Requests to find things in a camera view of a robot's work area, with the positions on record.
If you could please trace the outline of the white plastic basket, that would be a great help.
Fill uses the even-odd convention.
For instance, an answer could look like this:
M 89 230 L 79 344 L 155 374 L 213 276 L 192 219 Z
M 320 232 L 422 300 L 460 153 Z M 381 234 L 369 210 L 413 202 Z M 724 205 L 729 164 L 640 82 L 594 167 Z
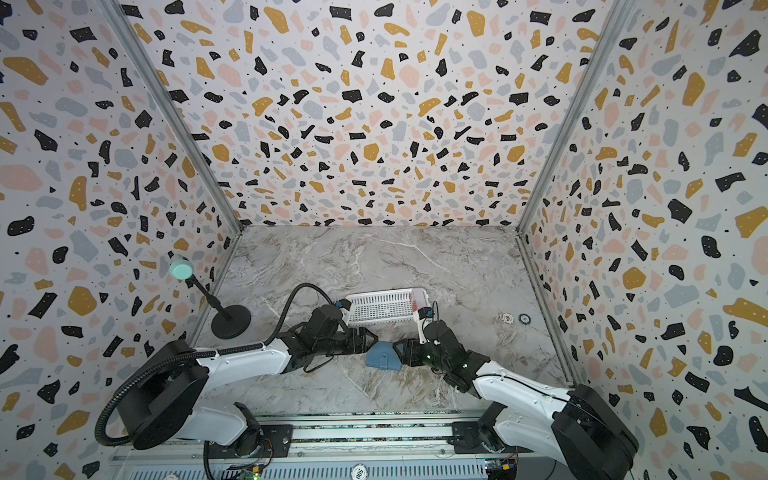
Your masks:
M 351 327 L 373 326 L 401 321 L 412 321 L 413 311 L 409 294 L 413 288 L 382 290 L 352 294 L 350 311 L 342 310 L 344 321 Z

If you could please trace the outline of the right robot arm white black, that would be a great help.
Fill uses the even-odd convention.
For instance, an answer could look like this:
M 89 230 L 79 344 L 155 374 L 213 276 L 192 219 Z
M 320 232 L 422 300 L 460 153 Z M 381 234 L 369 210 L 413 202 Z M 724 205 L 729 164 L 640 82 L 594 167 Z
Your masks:
M 446 322 L 393 345 L 400 362 L 428 366 L 450 386 L 490 402 L 477 422 L 479 442 L 497 452 L 522 447 L 549 457 L 577 479 L 623 479 L 639 442 L 592 387 L 553 387 L 464 348 Z

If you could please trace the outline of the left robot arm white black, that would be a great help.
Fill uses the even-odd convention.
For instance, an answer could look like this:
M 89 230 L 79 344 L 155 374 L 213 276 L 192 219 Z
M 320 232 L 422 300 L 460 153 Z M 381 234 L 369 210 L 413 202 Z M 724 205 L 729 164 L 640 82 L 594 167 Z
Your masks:
M 310 372 L 323 357 L 368 352 L 378 341 L 364 327 L 350 327 L 335 304 L 313 310 L 310 319 L 273 334 L 267 342 L 218 350 L 193 349 L 185 341 L 161 348 L 115 392 L 100 414 L 97 441 L 147 450 L 170 439 L 201 440 L 229 447 L 255 447 L 262 428 L 241 402 L 203 402 L 210 391 L 248 378 Z

